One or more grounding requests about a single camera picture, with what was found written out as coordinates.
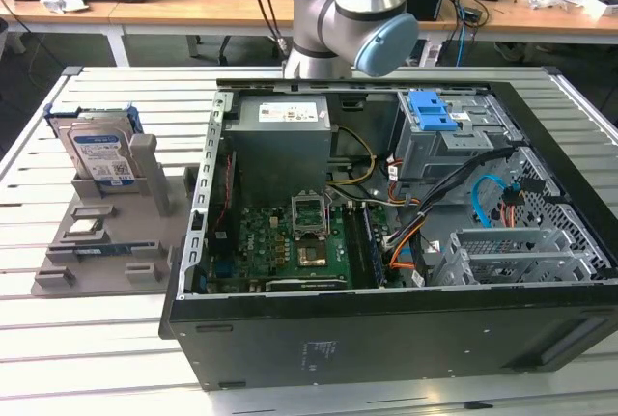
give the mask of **floor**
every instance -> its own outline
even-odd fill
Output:
[[[0,62],[0,156],[11,146],[32,113],[39,107],[62,68],[38,47],[38,41],[25,35],[27,51],[16,55],[7,50]],[[140,36],[129,38],[127,48],[134,66],[214,66],[222,38],[204,37],[199,45],[200,57],[188,57],[184,37]],[[66,66],[113,66],[113,58],[103,37],[94,35],[46,35],[44,44]],[[452,66],[457,45],[443,54],[441,64]],[[274,66],[271,44],[263,38],[232,38],[226,56],[234,66]],[[556,45],[550,53],[535,50],[529,66],[554,66],[594,105],[604,103],[612,86],[618,82],[616,52],[606,46]],[[463,66],[510,66],[493,49],[493,44],[468,44],[463,51]],[[618,91],[605,104],[604,113],[618,118]]]

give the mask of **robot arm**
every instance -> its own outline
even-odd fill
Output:
[[[399,67],[418,38],[407,0],[295,0],[294,47],[286,78],[370,76]]]

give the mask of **blue hard drive label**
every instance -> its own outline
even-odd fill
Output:
[[[128,161],[121,155],[123,145],[118,136],[76,136],[73,140],[93,180],[108,186],[127,186],[135,182]]]

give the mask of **light blue end cap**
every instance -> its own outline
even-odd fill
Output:
[[[418,40],[418,22],[400,14],[384,23],[358,51],[355,65],[370,76],[385,76],[401,66]]]

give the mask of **metal table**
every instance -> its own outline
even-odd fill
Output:
[[[217,77],[274,69],[96,68],[63,76],[65,101],[127,102],[157,135],[166,174],[196,163]],[[618,214],[618,132],[561,75],[543,69],[403,69],[393,76],[510,81]],[[520,374],[206,394],[178,343],[157,336],[163,295],[38,299],[34,272],[72,195],[73,169],[42,107],[0,164],[0,414],[613,414],[618,334],[554,374]],[[422,353],[410,338],[410,353]]]

